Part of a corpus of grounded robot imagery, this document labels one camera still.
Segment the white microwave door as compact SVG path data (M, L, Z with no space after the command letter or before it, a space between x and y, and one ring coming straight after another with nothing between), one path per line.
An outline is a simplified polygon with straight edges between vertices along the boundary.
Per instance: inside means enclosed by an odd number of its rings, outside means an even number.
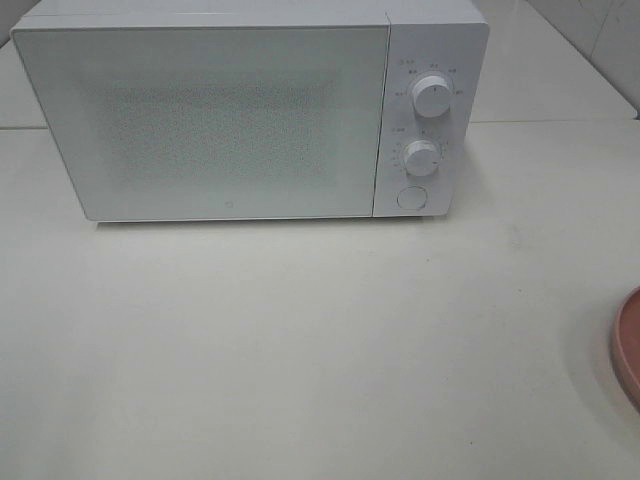
M92 221L366 216L384 27L19 31Z

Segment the pink round plate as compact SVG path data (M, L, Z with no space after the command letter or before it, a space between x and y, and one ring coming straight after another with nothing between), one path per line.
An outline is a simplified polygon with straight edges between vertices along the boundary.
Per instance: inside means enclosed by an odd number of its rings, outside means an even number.
M612 326L611 358L617 379L639 410L639 288L623 301Z

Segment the round white door button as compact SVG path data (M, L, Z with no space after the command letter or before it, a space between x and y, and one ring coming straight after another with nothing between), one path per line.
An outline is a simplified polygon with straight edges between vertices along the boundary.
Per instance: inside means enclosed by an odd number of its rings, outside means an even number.
M403 189L397 196L397 204L401 209L419 211L423 209L428 200L427 191L420 186L409 186Z

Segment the lower white dial knob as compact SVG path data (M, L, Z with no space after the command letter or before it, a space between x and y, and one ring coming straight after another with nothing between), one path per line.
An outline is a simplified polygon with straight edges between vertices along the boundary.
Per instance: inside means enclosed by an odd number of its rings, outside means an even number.
M440 148L430 140L413 141L403 151L405 170L414 177L432 175L438 169L440 160Z

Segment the white dial knob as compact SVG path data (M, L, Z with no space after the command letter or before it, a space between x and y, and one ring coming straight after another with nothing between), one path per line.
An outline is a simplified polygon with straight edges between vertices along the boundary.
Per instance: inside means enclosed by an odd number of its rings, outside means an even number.
M408 93L414 112L419 117L435 118L450 109L454 88L445 74L428 71L411 83Z
M438 169L440 160L440 148L430 140L413 141L403 151L405 170L414 177L432 175Z

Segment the upper white dial knob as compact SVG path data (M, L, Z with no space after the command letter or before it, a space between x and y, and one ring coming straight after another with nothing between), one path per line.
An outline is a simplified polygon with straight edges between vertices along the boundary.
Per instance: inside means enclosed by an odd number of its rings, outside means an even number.
M414 112L419 117L435 118L450 109L454 88L445 74L428 71L411 83L408 93Z

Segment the white microwave oven body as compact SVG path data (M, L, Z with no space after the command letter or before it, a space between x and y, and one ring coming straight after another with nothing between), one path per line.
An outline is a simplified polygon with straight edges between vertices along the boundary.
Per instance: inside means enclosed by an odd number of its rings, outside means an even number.
M19 31L374 26L384 27L388 37L371 213L213 220L443 215L451 205L490 31L469 1L42 1L17 22L11 37L16 47ZM428 71L445 74L454 88L450 109L435 118L419 117L408 93L411 83ZM439 167L428 177L410 176L404 167L403 151L417 140L440 148ZM427 191L423 209L398 206L398 194L409 186Z

